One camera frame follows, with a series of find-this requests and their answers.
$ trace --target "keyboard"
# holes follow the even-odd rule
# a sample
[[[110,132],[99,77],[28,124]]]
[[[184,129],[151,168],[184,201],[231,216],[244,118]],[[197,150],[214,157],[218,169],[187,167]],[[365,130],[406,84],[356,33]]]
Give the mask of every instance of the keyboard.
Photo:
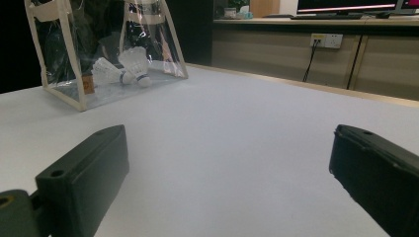
[[[295,16],[292,20],[360,20],[363,15]]]

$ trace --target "cabinet door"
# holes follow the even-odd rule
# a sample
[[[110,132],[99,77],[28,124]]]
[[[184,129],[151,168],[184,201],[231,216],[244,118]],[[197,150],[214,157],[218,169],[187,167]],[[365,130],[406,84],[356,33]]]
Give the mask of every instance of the cabinet door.
[[[351,89],[419,101],[419,38],[367,39]]]

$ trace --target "monitor screen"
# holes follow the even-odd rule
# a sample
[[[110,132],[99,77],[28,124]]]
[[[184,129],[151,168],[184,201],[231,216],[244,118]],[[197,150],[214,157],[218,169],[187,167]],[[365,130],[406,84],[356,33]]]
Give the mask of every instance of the monitor screen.
[[[349,13],[394,10],[397,0],[298,0],[296,12],[309,13]]]
[[[419,9],[419,0],[404,0],[401,9]]]

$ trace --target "dark background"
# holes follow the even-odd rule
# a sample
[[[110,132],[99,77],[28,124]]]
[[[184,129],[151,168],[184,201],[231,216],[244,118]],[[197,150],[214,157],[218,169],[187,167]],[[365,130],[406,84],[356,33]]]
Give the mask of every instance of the dark background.
[[[166,0],[186,62],[210,65],[212,0]],[[23,0],[6,1],[0,10],[0,93],[41,85],[41,68]]]
[[[7,1],[0,10],[0,93],[41,85],[41,69],[23,0]]]

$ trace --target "clear plastic bag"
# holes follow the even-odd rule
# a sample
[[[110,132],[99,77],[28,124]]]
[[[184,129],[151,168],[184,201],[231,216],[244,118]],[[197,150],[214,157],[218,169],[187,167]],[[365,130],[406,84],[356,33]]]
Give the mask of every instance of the clear plastic bag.
[[[164,0],[25,0],[42,85],[80,111],[188,78]]]

